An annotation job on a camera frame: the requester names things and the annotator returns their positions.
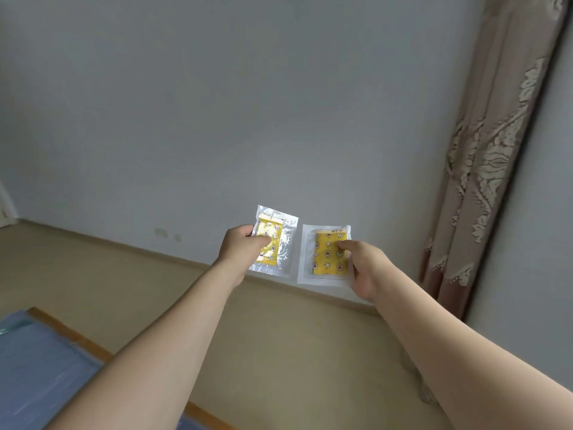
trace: pink curtain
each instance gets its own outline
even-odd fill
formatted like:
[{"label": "pink curtain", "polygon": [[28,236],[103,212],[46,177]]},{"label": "pink curtain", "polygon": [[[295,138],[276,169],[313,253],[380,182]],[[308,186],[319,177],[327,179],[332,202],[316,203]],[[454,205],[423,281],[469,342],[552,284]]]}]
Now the pink curtain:
[{"label": "pink curtain", "polygon": [[462,318],[569,0],[487,0],[420,283]]}]

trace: blue mattress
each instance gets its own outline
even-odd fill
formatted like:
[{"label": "blue mattress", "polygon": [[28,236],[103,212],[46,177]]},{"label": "blue mattress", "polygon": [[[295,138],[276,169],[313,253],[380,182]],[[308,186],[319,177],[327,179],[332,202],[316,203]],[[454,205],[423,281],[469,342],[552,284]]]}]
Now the blue mattress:
[{"label": "blue mattress", "polygon": [[[102,366],[24,311],[0,321],[0,430],[41,430]],[[207,430],[182,416],[180,430]]]}]

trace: wooden edge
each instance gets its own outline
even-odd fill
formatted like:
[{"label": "wooden edge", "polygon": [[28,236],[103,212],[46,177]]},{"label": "wooden edge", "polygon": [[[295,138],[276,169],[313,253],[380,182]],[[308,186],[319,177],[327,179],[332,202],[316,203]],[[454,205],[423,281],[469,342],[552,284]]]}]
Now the wooden edge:
[{"label": "wooden edge", "polygon": [[[94,341],[85,338],[82,334],[76,332],[74,329],[69,328],[67,325],[63,324],[58,319],[53,318],[43,310],[34,306],[33,308],[28,309],[26,313],[33,319],[38,320],[39,322],[50,327],[54,332],[66,338],[70,342],[80,346],[96,359],[106,363],[109,362],[111,358],[113,358],[113,353],[104,349],[103,347],[98,346]],[[204,411],[198,405],[190,401],[187,402],[183,414],[188,418],[195,420],[199,424],[209,428],[209,430],[236,430],[235,427],[224,423],[219,418],[211,415],[209,412]]]},{"label": "wooden edge", "polygon": [[[198,268],[198,269],[201,269],[203,271],[210,267],[210,265],[204,264],[202,262],[190,261],[190,260],[186,260],[184,258],[179,258],[179,257],[172,256],[172,255],[166,255],[164,253],[148,251],[147,249],[136,248],[136,247],[130,246],[128,244],[118,243],[116,241],[111,241],[111,240],[108,240],[105,238],[94,237],[94,236],[90,236],[87,234],[81,234],[81,233],[75,232],[75,231],[68,231],[67,229],[61,229],[61,228],[57,228],[57,227],[51,226],[51,225],[40,224],[40,223],[32,222],[32,221],[26,220],[26,219],[20,219],[19,222],[24,223],[24,224],[33,225],[33,226],[39,226],[40,228],[44,228],[44,229],[51,229],[53,231],[58,231],[61,233],[71,234],[71,235],[74,235],[78,238],[93,241],[96,244],[107,245],[107,246],[112,246],[112,247],[119,248],[119,249],[124,249],[126,251],[130,251],[133,253],[139,253],[139,254],[142,254],[145,256],[150,256],[150,257],[153,257],[155,259],[160,259],[160,260],[164,260],[164,261],[168,261],[168,262],[174,262],[176,264],[183,264],[183,265],[187,265],[189,267]],[[294,287],[292,285],[284,284],[282,282],[275,282],[273,280],[263,279],[261,277],[248,275],[248,278],[249,278],[249,280],[252,280],[254,282],[258,282],[258,283],[263,284],[265,286],[278,287],[278,288],[285,290],[287,292],[291,292],[291,293],[299,294],[299,295],[302,295],[305,297],[309,297],[310,299],[320,300],[321,302],[326,302],[326,303],[329,303],[329,304],[332,304],[334,306],[338,306],[341,308],[346,308],[346,309],[350,309],[353,311],[359,311],[359,312],[362,312],[364,314],[373,315],[375,317],[380,317],[380,314],[378,313],[376,308],[372,305],[368,305],[368,304],[364,304],[364,303],[358,303],[358,302],[352,302],[350,300],[341,299],[340,297],[329,296],[327,294],[322,294],[322,293],[319,293],[316,291],[312,291],[310,289]]]}]

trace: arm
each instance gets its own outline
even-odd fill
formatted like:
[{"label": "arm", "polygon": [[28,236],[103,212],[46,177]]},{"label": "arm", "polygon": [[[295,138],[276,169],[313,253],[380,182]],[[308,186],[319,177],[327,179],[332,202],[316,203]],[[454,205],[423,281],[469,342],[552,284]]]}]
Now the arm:
[{"label": "arm", "polygon": [[105,365],[47,430],[175,428],[228,296],[270,242],[249,237],[252,230],[230,229],[215,264]]},{"label": "arm", "polygon": [[573,426],[573,393],[463,324],[380,249],[362,241],[339,246],[352,252],[354,291],[374,303],[455,428]]}]

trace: sealed pouch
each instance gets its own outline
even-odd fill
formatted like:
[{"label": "sealed pouch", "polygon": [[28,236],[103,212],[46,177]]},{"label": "sealed pouch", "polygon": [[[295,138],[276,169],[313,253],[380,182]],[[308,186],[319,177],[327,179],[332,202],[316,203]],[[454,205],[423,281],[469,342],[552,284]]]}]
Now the sealed pouch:
[{"label": "sealed pouch", "polygon": [[298,283],[351,286],[354,281],[352,258],[336,244],[345,239],[351,239],[350,226],[303,225]]},{"label": "sealed pouch", "polygon": [[293,256],[292,245],[297,224],[298,217],[259,205],[252,235],[269,236],[271,242],[261,249],[261,253],[249,270],[287,277]]}]

